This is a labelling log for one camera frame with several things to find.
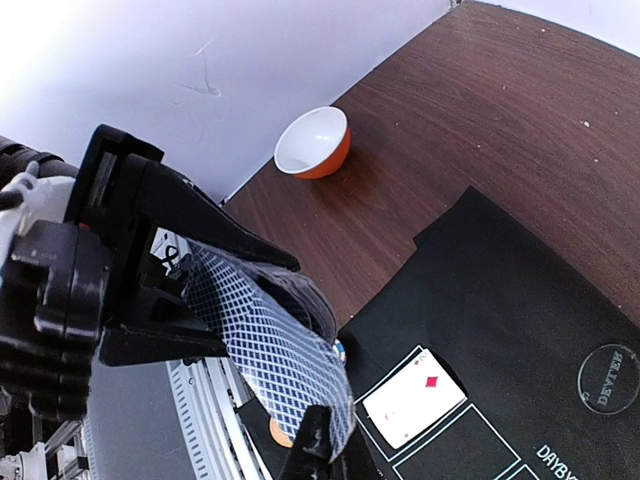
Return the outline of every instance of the bowl rim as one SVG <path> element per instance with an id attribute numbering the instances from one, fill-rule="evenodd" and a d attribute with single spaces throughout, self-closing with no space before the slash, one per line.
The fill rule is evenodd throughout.
<path id="1" fill-rule="evenodd" d="M 312 114 L 314 114 L 316 112 L 322 111 L 322 110 L 330 110 L 330 111 L 334 111 L 336 113 L 339 113 L 340 116 L 342 117 L 342 119 L 344 120 L 344 132 L 342 132 L 342 137 L 340 138 L 340 140 L 336 144 L 335 148 L 333 149 L 333 151 L 329 155 L 327 155 L 327 157 L 324 160 L 322 160 L 321 162 L 318 162 L 315 165 L 312 165 L 310 167 L 298 168 L 298 169 L 291 169 L 291 168 L 284 167 L 280 163 L 280 161 L 278 159 L 278 151 L 280 150 L 280 146 L 282 145 L 283 139 L 291 131 L 291 129 L 294 127 L 294 125 L 296 125 L 297 123 L 301 122 L 306 117 L 308 117 L 308 116 L 310 116 L 310 115 L 312 115 Z M 282 135 L 280 135 L 280 138 L 278 139 L 278 143 L 276 143 L 276 148 L 274 149 L 274 153 L 273 153 L 273 160 L 274 160 L 274 162 L 276 164 L 276 167 L 282 173 L 286 173 L 288 175 L 297 175 L 299 173 L 305 173 L 305 172 L 309 172 L 309 171 L 313 170 L 314 168 L 318 167 L 319 165 L 322 165 L 325 161 L 327 161 L 327 159 L 329 157 L 331 157 L 331 155 L 333 155 L 336 152 L 336 150 L 338 150 L 338 148 L 340 148 L 340 145 L 342 145 L 342 142 L 344 141 L 344 138 L 347 135 L 347 130 L 348 129 L 349 129 L 349 124 L 348 124 L 348 121 L 347 121 L 347 115 L 342 110 L 340 110 L 338 107 L 334 107 L 332 105 L 327 105 L 327 106 L 323 106 L 323 107 L 314 108 L 313 110 L 309 110 L 308 112 L 303 113 L 298 118 L 296 118 L 293 122 L 291 122 L 289 124 L 289 126 L 285 129 L 285 131 L 282 132 Z"/>

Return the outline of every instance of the wall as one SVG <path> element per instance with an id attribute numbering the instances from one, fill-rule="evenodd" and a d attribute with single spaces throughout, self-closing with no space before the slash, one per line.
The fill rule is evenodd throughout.
<path id="1" fill-rule="evenodd" d="M 0 0 L 0 134 L 78 164 L 108 123 L 215 199 L 449 0 Z"/>
<path id="2" fill-rule="evenodd" d="M 640 56 L 638 0 L 483 0 L 572 28 Z"/>

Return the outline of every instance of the white rectangle outline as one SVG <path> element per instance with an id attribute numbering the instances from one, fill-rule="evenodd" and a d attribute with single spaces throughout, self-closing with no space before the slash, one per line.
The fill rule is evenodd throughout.
<path id="1" fill-rule="evenodd" d="M 536 478 L 536 480 L 540 480 L 540 477 L 538 477 L 538 476 L 533 472 L 533 470 L 531 470 L 531 467 L 529 467 L 529 465 L 527 465 L 526 463 L 525 463 L 525 464 L 523 464 L 523 465 L 522 465 L 518 470 L 516 470 L 515 472 L 513 472 L 513 473 L 509 476 L 509 478 L 507 478 L 507 479 L 505 479 L 505 480 L 511 480 L 513 477 L 515 477 L 517 474 L 519 474 L 519 473 L 520 473 L 522 470 L 524 470 L 525 468 L 526 468 L 527 470 L 529 470 L 529 473 L 530 473 L 531 475 L 533 475 L 533 476 L 534 476 L 534 478 Z"/>
<path id="2" fill-rule="evenodd" d="M 398 471 L 398 467 L 400 465 L 402 465 L 404 462 L 406 462 L 407 460 L 409 460 L 411 457 L 413 457 L 416 453 L 418 453 L 420 450 L 422 450 L 424 447 L 426 447 L 427 445 L 429 445 L 431 442 L 433 442 L 438 436 L 440 436 L 442 434 L 442 432 L 444 432 L 447 428 L 449 428 L 451 425 L 453 425 L 457 420 L 460 419 L 460 417 L 462 417 L 465 413 L 467 413 L 469 410 L 475 410 L 476 413 L 478 414 L 478 416 L 484 420 L 484 422 L 487 424 L 487 426 L 493 431 L 493 433 L 496 434 L 496 436 L 502 441 L 502 443 L 509 449 L 509 451 L 513 454 L 514 457 L 516 457 L 516 460 L 509 465 L 507 468 L 505 468 L 502 472 L 500 472 L 496 477 L 493 478 L 493 480 L 498 480 L 500 477 L 502 477 L 505 473 L 507 473 L 509 470 L 511 470 L 511 468 L 513 468 L 514 465 L 516 465 L 519 461 L 522 460 L 522 458 L 520 457 L 520 455 L 518 455 L 516 453 L 516 451 L 511 448 L 511 445 L 509 445 L 507 443 L 507 441 L 504 439 L 504 437 L 502 435 L 500 435 L 498 433 L 498 431 L 494 428 L 493 425 L 491 425 L 491 423 L 489 423 L 489 421 L 487 420 L 487 418 L 482 414 L 482 412 L 480 412 L 480 410 L 478 410 L 478 407 L 475 406 L 475 404 L 470 403 L 469 405 L 467 405 L 467 407 L 462 410 L 458 415 L 456 415 L 456 417 L 449 421 L 449 423 L 447 423 L 444 427 L 442 427 L 440 429 L 440 431 L 438 433 L 436 433 L 433 437 L 431 437 L 429 440 L 427 440 L 426 442 L 424 442 L 420 448 L 417 448 L 413 453 L 411 453 L 410 455 L 407 455 L 406 457 L 404 457 L 402 460 L 400 460 L 398 463 L 396 463 L 395 465 L 393 465 L 393 471 L 395 472 L 396 475 L 398 475 L 398 478 L 400 478 L 401 480 L 404 480 L 404 477 L 402 475 L 400 475 L 400 472 Z"/>
<path id="3" fill-rule="evenodd" d="M 409 358 L 411 358 L 415 353 L 417 353 L 418 351 L 423 351 L 424 348 L 422 347 L 422 345 L 418 344 L 416 345 L 413 350 L 411 350 L 407 356 L 405 356 L 402 360 L 400 360 L 398 362 L 398 364 L 393 367 L 393 369 L 391 369 L 389 371 L 389 373 L 387 373 L 384 377 L 382 377 L 382 380 L 380 380 L 378 383 L 376 383 L 373 387 L 371 387 L 369 390 L 367 390 L 367 392 L 365 392 L 364 394 L 362 394 L 355 402 L 354 405 L 357 405 L 358 403 L 362 402 L 367 396 L 369 396 L 375 389 L 377 389 L 380 385 L 382 385 L 391 375 L 393 375 L 393 373 L 398 370 L 402 364 L 404 364 L 404 362 L 406 362 Z M 402 455 L 403 453 L 405 453 L 408 449 L 410 449 L 412 446 L 414 446 L 416 443 L 418 443 L 420 440 L 422 440 L 426 435 L 428 435 L 429 433 L 431 433 L 438 425 L 440 425 L 442 422 L 444 422 L 450 415 L 452 415 L 462 404 L 464 404 L 467 401 L 467 399 L 465 398 L 464 400 L 462 400 L 460 403 L 458 403 L 455 407 L 453 407 L 451 410 L 449 410 L 449 412 L 447 412 L 442 418 L 440 418 L 440 420 L 438 420 L 436 423 L 434 423 L 433 425 L 431 425 L 427 430 L 425 430 L 424 432 L 422 432 L 418 437 L 415 438 L 415 440 L 413 440 L 411 443 L 409 443 L 408 445 L 406 445 L 402 450 L 400 450 L 399 452 L 397 452 L 396 454 L 394 454 L 391 458 L 387 457 L 387 454 L 384 453 L 384 451 L 382 450 L 382 448 L 380 448 L 380 445 L 378 445 L 378 442 L 375 441 L 375 439 L 373 438 L 373 436 L 371 435 L 371 433 L 369 433 L 369 430 L 367 430 L 367 427 L 364 426 L 364 423 L 360 420 L 360 418 L 358 418 L 358 413 L 357 411 L 355 412 L 356 415 L 356 421 L 360 424 L 360 426 L 362 427 L 362 429 L 364 430 L 364 432 L 367 434 L 367 436 L 369 437 L 369 439 L 373 442 L 373 444 L 376 446 L 376 448 L 378 449 L 378 451 L 382 454 L 382 456 L 384 457 L 384 459 L 387 461 L 387 463 L 391 463 L 394 459 L 398 458 L 400 455 Z"/>

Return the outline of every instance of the black mat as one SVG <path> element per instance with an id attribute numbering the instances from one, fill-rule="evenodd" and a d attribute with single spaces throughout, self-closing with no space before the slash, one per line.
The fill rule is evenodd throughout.
<path id="1" fill-rule="evenodd" d="M 637 393 L 640 331 L 475 190 L 416 244 L 401 271 L 341 331 L 354 396 L 420 345 L 436 354 L 469 402 L 397 451 L 357 403 L 386 477 L 640 478 L 640 402 L 623 410 Z M 258 414 L 241 416 L 254 438 L 272 442 Z"/>

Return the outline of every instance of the bowl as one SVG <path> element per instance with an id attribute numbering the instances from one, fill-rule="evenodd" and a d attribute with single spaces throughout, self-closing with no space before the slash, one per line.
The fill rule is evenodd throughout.
<path id="1" fill-rule="evenodd" d="M 338 171 L 351 146 L 347 116 L 336 107 L 320 107 L 298 117 L 276 145 L 276 167 L 306 180 Z"/>

